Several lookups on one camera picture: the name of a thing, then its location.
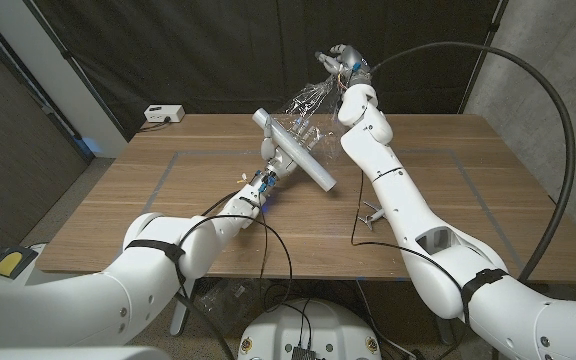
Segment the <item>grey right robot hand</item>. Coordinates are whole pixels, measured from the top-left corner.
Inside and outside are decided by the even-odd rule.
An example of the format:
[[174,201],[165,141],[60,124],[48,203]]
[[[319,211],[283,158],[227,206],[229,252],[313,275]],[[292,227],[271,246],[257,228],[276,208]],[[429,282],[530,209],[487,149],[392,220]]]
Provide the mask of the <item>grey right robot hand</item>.
[[329,52],[330,55],[317,51],[315,58],[328,73],[339,75],[345,81],[346,87],[371,84],[370,66],[354,47],[338,44]]

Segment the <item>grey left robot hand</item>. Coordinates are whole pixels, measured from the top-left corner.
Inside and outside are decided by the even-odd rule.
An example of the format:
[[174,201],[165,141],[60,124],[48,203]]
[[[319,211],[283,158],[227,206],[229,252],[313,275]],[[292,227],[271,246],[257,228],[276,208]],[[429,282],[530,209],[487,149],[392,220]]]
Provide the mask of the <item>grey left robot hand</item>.
[[264,140],[261,145],[263,159],[274,159],[276,156],[274,145],[277,145],[313,179],[327,181],[328,172],[271,115],[265,112],[255,113],[253,120],[264,132]]

